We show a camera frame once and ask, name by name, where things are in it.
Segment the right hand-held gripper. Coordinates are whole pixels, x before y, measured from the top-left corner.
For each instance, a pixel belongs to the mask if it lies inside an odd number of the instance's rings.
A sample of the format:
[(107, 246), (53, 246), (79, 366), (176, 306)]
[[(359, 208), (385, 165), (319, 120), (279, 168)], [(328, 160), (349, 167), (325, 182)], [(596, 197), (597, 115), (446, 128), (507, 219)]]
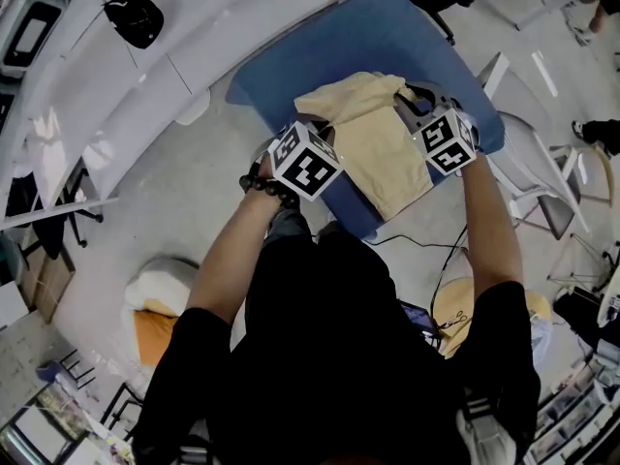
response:
[(431, 176), (449, 176), (477, 157), (473, 126), (452, 96), (431, 81), (412, 81), (409, 89), (424, 100), (411, 103), (397, 93), (394, 108), (409, 131)]

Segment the pale yellow garment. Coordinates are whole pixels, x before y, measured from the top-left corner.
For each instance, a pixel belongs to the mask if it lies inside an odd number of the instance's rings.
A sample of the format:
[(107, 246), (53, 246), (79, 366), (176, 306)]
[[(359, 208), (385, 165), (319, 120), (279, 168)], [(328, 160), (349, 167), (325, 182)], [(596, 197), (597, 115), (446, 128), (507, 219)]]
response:
[(298, 113), (334, 129), (340, 164), (385, 221), (433, 188), (425, 158), (396, 112), (398, 93), (413, 98), (404, 78), (358, 72), (294, 99)]

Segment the person's right forearm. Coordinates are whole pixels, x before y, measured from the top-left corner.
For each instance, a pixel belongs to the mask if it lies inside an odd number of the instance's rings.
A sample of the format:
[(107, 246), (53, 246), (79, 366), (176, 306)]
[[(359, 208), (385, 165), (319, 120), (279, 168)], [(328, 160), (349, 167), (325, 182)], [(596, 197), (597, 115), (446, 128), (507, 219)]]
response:
[(505, 282), (523, 280), (520, 248), (512, 219), (484, 155), (462, 170), (468, 261), (475, 297)]

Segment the person's left forearm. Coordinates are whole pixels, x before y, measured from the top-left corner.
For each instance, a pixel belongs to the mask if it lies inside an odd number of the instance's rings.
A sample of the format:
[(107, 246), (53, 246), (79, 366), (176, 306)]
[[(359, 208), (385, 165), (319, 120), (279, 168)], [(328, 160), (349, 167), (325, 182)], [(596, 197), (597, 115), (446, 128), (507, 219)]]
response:
[(271, 219), (280, 201), (250, 190), (220, 231), (199, 267), (188, 309), (207, 310), (232, 324), (253, 278)]

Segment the blue padded mat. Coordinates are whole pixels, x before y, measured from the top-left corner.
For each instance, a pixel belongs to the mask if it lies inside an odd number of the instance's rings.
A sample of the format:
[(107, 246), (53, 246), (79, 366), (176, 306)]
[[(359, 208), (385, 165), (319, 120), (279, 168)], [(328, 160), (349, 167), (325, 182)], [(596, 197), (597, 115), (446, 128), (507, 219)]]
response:
[[(298, 113), (295, 98), (358, 72), (404, 78), (411, 103), (424, 99), (409, 89), (410, 82), (441, 85), (470, 118), (477, 156), (503, 147), (504, 123), (481, 84), (409, 0), (349, 0), (308, 20), (247, 61), (232, 78), (226, 99), (253, 108), (271, 130), (259, 148), (264, 155), (294, 122), (309, 129), (311, 120), (323, 120)], [(359, 238), (387, 222), (343, 167), (317, 200)]]

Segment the white lounge chair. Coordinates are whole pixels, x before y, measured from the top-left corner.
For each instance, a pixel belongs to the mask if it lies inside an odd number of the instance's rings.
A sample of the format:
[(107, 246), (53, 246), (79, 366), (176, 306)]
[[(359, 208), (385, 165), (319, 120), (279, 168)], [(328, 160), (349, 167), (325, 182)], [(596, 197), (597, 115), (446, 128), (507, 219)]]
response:
[(543, 139), (552, 132), (549, 115), (532, 89), (511, 69), (503, 52), (493, 56), (478, 80), (504, 123), (504, 147), (491, 154), (488, 163), (511, 195), (513, 222), (517, 227), (525, 225), (550, 233), (538, 197), (558, 197), (564, 183), (550, 157), (552, 146)]

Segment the small black monitor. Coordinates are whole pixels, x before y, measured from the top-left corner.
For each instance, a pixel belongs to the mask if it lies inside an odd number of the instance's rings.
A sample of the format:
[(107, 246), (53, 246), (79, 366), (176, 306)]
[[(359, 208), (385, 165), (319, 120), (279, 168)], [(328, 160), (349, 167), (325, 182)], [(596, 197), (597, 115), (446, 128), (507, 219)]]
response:
[(425, 336), (435, 337), (437, 328), (434, 320), (426, 309), (410, 304), (405, 301), (400, 302), (409, 321)]

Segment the black cap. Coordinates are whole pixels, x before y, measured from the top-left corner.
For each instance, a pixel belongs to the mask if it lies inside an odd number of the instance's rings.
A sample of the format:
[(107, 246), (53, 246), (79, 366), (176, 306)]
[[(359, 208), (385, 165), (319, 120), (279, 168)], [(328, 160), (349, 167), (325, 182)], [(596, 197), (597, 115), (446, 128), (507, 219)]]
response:
[(129, 45), (150, 47), (164, 26), (164, 14), (151, 0), (110, 0), (104, 12), (116, 32)]

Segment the white round stool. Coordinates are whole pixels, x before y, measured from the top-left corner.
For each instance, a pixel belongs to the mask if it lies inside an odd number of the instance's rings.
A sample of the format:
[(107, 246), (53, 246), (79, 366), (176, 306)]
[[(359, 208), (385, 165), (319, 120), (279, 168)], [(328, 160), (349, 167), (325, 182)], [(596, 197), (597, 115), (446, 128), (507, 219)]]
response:
[(198, 267), (173, 257), (146, 263), (124, 290), (120, 319), (134, 362), (156, 366), (185, 310)]

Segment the pale crumpled clothes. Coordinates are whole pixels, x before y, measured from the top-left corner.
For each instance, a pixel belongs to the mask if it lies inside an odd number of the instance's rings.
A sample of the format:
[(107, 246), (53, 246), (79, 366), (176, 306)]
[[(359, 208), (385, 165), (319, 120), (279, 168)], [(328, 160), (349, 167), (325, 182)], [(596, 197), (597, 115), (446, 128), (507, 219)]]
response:
[(530, 326), (533, 361), (538, 365), (542, 362), (551, 342), (553, 322), (536, 314), (530, 319)]

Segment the person's right striped shoe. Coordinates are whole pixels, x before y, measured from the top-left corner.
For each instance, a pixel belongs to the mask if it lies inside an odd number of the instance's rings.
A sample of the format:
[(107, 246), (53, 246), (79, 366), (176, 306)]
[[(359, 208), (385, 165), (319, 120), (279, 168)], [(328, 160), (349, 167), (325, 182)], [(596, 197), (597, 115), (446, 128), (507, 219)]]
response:
[(515, 465), (516, 443), (496, 419), (487, 397), (468, 391), (455, 421), (471, 465)]

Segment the person's striped shoe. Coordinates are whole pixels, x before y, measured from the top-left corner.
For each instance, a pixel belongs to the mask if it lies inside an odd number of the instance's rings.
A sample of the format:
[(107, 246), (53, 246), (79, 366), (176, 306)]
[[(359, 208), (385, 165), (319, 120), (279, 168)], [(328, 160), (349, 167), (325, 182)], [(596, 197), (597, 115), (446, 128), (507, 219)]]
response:
[(471, 465), (515, 465), (516, 443), (496, 419), (487, 397), (468, 391), (455, 421)]
[(180, 446), (178, 465), (212, 465), (209, 441), (190, 434)]

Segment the person's left striped shoe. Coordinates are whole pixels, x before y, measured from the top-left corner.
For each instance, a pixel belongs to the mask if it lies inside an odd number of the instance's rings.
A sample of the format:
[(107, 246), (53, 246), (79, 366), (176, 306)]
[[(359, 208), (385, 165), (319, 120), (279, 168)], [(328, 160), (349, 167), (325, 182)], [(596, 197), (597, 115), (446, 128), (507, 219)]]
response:
[(209, 441), (190, 434), (180, 446), (178, 465), (212, 465)]

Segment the white low shelf unit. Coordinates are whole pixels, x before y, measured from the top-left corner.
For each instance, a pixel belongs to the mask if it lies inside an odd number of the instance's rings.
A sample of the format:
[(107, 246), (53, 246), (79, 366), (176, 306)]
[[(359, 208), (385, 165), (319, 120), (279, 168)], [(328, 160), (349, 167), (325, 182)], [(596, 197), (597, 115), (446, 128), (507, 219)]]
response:
[(540, 406), (520, 465), (577, 465), (619, 424), (620, 379), (591, 358)]

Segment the white frame chair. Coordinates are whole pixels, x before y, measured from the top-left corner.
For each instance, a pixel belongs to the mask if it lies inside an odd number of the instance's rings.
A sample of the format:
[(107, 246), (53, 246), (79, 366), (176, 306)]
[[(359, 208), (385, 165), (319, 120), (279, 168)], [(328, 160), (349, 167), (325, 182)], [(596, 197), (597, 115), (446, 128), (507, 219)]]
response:
[[(574, 147), (570, 145), (552, 146), (550, 148), (552, 162), (558, 168), (564, 186), (558, 190), (558, 197), (540, 196), (538, 204), (548, 224), (549, 232), (560, 240), (574, 219), (589, 233), (589, 227), (581, 212), (583, 201), (597, 202), (613, 207), (615, 198), (615, 179), (610, 160), (606, 153), (597, 145), (591, 147)], [(607, 196), (586, 194), (583, 189), (588, 185), (587, 162), (601, 163), (607, 186)]]

